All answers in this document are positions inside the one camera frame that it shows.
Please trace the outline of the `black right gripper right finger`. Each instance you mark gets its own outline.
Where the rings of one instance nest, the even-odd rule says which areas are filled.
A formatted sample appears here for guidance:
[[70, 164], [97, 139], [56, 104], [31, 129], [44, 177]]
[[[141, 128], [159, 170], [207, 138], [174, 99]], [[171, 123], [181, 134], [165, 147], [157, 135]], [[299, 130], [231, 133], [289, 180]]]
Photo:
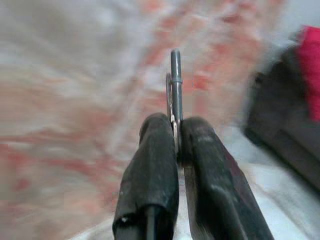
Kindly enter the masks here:
[[249, 183], [214, 128], [201, 117], [181, 123], [182, 162], [194, 240], [272, 240]]

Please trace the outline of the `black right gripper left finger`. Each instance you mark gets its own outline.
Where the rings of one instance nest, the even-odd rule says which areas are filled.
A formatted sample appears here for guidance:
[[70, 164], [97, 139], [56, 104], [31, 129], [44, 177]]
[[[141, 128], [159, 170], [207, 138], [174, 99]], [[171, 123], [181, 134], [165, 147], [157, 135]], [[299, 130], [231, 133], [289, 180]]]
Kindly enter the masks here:
[[112, 223], [116, 240], [171, 240], [177, 222], [179, 180], [171, 124], [148, 116], [139, 146], [123, 173]]

